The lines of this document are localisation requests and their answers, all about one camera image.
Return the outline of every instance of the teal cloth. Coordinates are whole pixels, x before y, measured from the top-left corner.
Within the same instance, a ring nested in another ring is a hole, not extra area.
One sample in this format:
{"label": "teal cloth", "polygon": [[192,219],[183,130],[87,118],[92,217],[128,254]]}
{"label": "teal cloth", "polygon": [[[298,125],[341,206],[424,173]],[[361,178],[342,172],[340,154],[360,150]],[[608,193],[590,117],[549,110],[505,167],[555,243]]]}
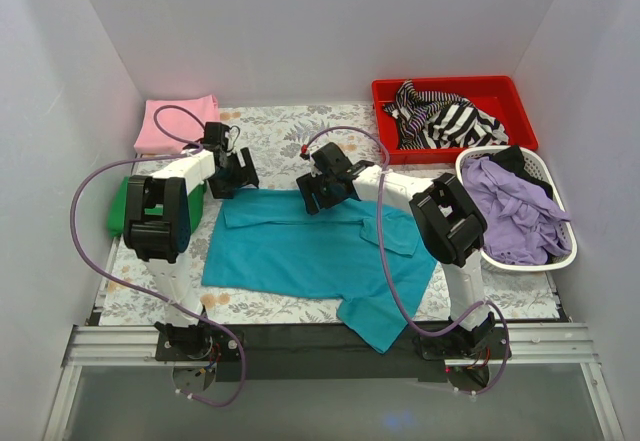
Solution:
{"label": "teal cloth", "polygon": [[[389,292],[373,202],[347,200],[309,216],[298,191],[242,189],[225,200],[202,284],[304,298],[342,298],[337,316],[384,353],[406,326]],[[412,316],[436,261],[412,216],[383,211],[394,283]]]}

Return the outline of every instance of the red plastic container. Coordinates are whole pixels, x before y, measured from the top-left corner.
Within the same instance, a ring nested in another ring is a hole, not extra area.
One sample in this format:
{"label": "red plastic container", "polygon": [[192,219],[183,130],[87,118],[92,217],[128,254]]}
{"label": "red plastic container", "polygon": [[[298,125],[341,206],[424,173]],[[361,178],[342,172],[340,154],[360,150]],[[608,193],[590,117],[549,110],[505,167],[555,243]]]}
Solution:
{"label": "red plastic container", "polygon": [[[391,164],[454,163],[465,148],[398,149],[395,120],[382,107],[394,101],[404,81],[381,79],[371,85],[380,140],[389,150]],[[413,85],[418,91],[444,91],[468,98],[478,109],[500,120],[509,136],[509,144],[518,144],[532,151],[538,149],[538,140],[510,77],[421,78],[413,79]]]}

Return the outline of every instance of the table surface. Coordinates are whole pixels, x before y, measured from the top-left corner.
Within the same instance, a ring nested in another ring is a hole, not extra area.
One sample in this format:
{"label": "table surface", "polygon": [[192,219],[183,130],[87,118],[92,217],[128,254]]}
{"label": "table surface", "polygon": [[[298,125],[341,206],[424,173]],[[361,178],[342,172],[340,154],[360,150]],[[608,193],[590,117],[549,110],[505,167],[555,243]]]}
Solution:
{"label": "table surface", "polygon": [[[241,128],[237,147],[248,146],[260,178],[260,186],[269,189],[297,189],[295,180],[308,172],[308,163],[298,153],[300,145],[313,133],[338,125],[355,126],[377,133],[370,105],[276,106],[222,109],[221,120]],[[338,131],[325,140],[336,142],[352,162],[369,159],[379,162],[379,151],[358,133]],[[136,174],[149,174],[164,166],[162,162],[137,165]],[[433,178],[454,173],[452,165],[403,165],[394,171]],[[305,299],[244,289],[204,287],[200,284],[221,201],[205,195],[200,226],[193,234],[187,252],[193,289],[210,318],[224,324],[291,324],[339,322],[339,299]],[[144,263],[124,242],[116,240],[111,272],[131,283],[155,289]],[[558,318],[556,294],[547,273],[504,274],[483,268],[485,293],[508,319]],[[152,325],[164,318],[164,304],[155,298],[109,282],[101,293],[100,325]],[[422,299],[415,319],[443,320],[449,316],[449,295],[442,268],[438,264]]]}

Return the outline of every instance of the purple cloth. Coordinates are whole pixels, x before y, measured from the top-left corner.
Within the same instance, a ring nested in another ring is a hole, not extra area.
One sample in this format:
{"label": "purple cloth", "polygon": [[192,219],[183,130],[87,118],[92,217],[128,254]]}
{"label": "purple cloth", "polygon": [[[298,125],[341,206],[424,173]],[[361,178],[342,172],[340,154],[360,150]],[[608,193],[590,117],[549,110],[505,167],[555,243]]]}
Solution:
{"label": "purple cloth", "polygon": [[487,220],[484,250],[496,261],[514,265],[546,264],[548,254],[571,252],[559,236],[569,216],[540,186],[505,171],[489,158],[469,160],[462,182]]}

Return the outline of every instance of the folded pink fabric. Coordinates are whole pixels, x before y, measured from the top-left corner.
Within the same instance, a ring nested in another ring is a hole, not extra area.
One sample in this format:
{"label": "folded pink fabric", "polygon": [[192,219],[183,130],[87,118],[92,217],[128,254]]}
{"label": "folded pink fabric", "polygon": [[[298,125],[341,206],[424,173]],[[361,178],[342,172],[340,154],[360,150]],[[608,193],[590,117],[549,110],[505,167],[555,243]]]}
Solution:
{"label": "folded pink fabric", "polygon": [[[185,99],[181,101],[148,100],[144,111],[142,129],[136,143],[133,145],[138,154],[176,154],[184,149],[184,143],[169,138],[156,128],[153,113],[161,106],[175,104],[188,109],[200,121],[220,121],[218,100],[213,95],[200,99]],[[198,140],[202,138],[202,128],[189,115],[177,109],[165,109],[158,115],[160,125],[183,139]]]}

